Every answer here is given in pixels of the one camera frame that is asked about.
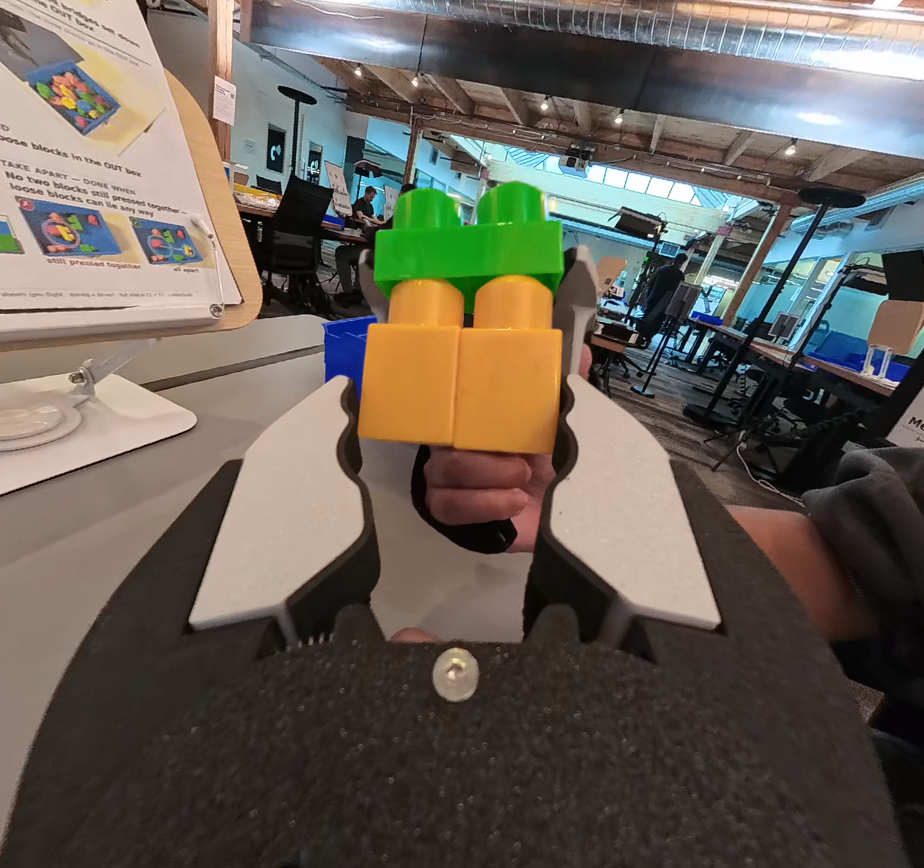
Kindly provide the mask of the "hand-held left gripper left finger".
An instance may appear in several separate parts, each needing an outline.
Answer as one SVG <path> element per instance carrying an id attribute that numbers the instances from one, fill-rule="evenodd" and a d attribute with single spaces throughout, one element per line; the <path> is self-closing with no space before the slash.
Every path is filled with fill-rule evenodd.
<path id="1" fill-rule="evenodd" d="M 267 427 L 241 460 L 202 584 L 194 631 L 272 620 L 285 644 L 333 634 L 381 574 L 360 479 L 359 398 L 335 376 Z"/>

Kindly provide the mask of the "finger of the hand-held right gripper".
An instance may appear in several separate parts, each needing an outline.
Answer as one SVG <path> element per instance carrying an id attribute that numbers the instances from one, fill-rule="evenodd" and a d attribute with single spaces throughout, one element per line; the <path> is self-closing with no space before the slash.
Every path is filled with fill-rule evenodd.
<path id="1" fill-rule="evenodd" d="M 378 323 L 387 323 L 389 299 L 376 284 L 374 266 L 374 249 L 363 249 L 358 263 L 360 289 Z"/>
<path id="2" fill-rule="evenodd" d="M 598 305 L 596 263 L 586 246 L 565 251 L 565 272 L 555 293 L 552 328 L 562 335 L 561 376 L 579 372 L 585 336 L 592 331 Z"/>

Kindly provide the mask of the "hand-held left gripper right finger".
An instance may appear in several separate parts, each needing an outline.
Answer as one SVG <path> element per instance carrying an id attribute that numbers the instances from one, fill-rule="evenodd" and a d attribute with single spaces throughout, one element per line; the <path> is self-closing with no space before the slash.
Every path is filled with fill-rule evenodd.
<path id="1" fill-rule="evenodd" d="M 583 643 L 624 642 L 639 620 L 712 633 L 722 623 L 664 448 L 578 375 L 561 388 L 527 592 L 535 621 L 570 610 Z"/>

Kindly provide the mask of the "yellow one-stud toy block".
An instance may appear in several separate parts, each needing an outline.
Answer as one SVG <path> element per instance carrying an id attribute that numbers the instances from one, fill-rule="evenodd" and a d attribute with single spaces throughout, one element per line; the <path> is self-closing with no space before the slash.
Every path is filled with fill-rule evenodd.
<path id="1" fill-rule="evenodd" d="M 552 453 L 563 344 L 552 305 L 552 292 L 531 276 L 499 276 L 477 291 L 458 349 L 456 449 Z"/>
<path id="2" fill-rule="evenodd" d="M 419 279 L 396 285 L 389 302 L 387 320 L 367 332 L 359 437 L 449 446 L 463 296 L 444 280 Z"/>

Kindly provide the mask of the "green two-stud toy block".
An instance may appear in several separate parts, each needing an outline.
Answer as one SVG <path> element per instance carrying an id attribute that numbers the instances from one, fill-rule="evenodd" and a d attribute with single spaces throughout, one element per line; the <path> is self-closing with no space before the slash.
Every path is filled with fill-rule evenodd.
<path id="1" fill-rule="evenodd" d="M 563 227 L 548 218 L 544 194 L 525 183 L 486 192 L 468 225 L 448 194 L 416 189 L 398 198 L 392 227 L 377 232 L 373 273 L 386 298 L 406 281 L 449 282 L 462 293 L 466 312 L 478 290 L 499 276 L 532 277 L 556 293 L 565 273 Z"/>

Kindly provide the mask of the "person's right hand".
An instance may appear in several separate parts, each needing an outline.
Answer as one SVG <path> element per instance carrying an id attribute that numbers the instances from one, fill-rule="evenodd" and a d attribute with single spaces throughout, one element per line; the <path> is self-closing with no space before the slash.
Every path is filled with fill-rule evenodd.
<path id="1" fill-rule="evenodd" d="M 532 554 L 551 456 L 433 447 L 421 471 L 424 514 L 445 536 L 471 551 Z"/>

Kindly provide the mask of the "blue plastic bin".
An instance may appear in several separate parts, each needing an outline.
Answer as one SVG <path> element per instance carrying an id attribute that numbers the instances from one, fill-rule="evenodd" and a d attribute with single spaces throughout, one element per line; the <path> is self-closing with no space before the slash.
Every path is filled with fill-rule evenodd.
<path id="1" fill-rule="evenodd" d="M 344 376 L 361 396 L 368 330 L 375 315 L 329 321 L 324 324 L 324 379 Z"/>

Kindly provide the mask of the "black office chair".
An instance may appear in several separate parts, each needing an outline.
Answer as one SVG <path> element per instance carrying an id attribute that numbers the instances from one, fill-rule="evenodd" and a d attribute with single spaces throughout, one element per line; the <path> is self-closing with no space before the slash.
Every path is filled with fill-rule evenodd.
<path id="1" fill-rule="evenodd" d="M 330 188 L 290 177 L 255 257 L 265 301 L 276 300 L 295 313 L 333 315 L 318 277 L 323 218 L 332 197 Z"/>

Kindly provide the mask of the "white stand with wooden board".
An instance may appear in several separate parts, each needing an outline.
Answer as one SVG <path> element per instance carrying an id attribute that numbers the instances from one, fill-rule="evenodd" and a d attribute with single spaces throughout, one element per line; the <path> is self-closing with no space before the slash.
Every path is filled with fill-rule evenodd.
<path id="1" fill-rule="evenodd" d="M 191 431 L 193 412 L 120 372 L 158 342 L 235 330 L 260 309 L 260 280 L 210 126 L 187 89 L 166 77 L 231 300 L 209 322 L 156 320 L 148 310 L 2 313 L 2 355 L 19 356 L 21 372 L 2 378 L 2 495 Z"/>

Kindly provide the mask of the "black floor lamp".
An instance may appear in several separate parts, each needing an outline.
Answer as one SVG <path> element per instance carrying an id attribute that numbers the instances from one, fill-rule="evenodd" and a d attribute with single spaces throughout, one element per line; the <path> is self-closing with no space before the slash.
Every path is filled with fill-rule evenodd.
<path id="1" fill-rule="evenodd" d="M 292 145 L 290 157 L 290 176 L 295 176 L 303 181 L 311 181 L 311 174 L 299 174 L 301 171 L 301 135 L 302 135 L 302 108 L 303 106 L 314 106 L 317 99 L 311 94 L 306 93 L 298 88 L 291 86 L 278 86 L 279 93 L 293 102 L 293 128 L 292 128 Z"/>
<path id="2" fill-rule="evenodd" d="M 738 348 L 735 351 L 735 354 L 733 355 L 733 358 L 730 361 L 727 369 L 717 383 L 716 387 L 713 389 L 709 401 L 706 404 L 688 403 L 683 409 L 684 417 L 703 427 L 715 428 L 729 426 L 730 422 L 728 420 L 722 420 L 715 416 L 718 404 L 722 400 L 722 395 L 724 394 L 725 389 L 728 387 L 732 378 L 735 376 L 738 367 L 742 364 L 745 355 L 750 352 L 753 342 L 757 337 L 757 331 L 761 328 L 762 323 L 766 321 L 766 318 L 770 313 L 770 309 L 779 298 L 786 282 L 795 270 L 796 265 L 798 264 L 810 240 L 812 239 L 815 231 L 819 227 L 823 217 L 832 208 L 853 209 L 865 203 L 865 196 L 860 192 L 842 189 L 826 184 L 815 184 L 803 188 L 800 192 L 798 192 L 798 197 L 800 201 L 805 204 L 815 204 L 817 206 L 815 215 L 813 216 L 807 230 L 796 246 L 795 251 L 793 252 L 789 262 L 784 268 L 778 282 L 770 293 L 770 296 L 768 296 L 768 299 L 765 301 L 761 311 L 757 316 L 757 319 L 752 323 L 750 329 L 745 334 L 745 338 L 738 345 Z"/>

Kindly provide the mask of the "printed instruction sheet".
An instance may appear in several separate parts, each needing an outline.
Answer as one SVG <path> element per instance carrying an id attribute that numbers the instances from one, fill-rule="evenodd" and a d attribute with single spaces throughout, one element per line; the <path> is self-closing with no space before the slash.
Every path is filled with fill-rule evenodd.
<path id="1" fill-rule="evenodd" d="M 136 0 L 1 0 L 2 313 L 215 321 L 231 289 Z"/>

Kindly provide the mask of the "framed black white marker sign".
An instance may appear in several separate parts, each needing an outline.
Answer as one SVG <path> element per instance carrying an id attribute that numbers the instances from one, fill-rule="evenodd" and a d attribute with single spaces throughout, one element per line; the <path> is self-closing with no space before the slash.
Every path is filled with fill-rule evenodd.
<path id="1" fill-rule="evenodd" d="M 923 400 L 920 389 L 885 436 L 886 441 L 894 446 L 923 448 Z"/>

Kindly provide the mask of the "person's dark clothing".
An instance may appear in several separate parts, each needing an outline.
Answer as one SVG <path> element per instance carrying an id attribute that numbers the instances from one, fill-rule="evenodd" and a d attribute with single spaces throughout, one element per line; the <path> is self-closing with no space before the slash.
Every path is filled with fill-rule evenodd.
<path id="1" fill-rule="evenodd" d="M 870 735 L 908 861 L 923 865 L 923 669 L 922 647 L 896 639 L 833 644 L 846 676 L 880 692 Z"/>

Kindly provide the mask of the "silver air duct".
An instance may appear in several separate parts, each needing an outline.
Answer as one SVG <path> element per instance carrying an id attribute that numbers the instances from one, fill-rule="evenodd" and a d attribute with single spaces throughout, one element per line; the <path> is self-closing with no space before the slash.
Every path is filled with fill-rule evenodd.
<path id="1" fill-rule="evenodd" d="M 305 0 L 923 79 L 922 12 L 809 0 Z"/>

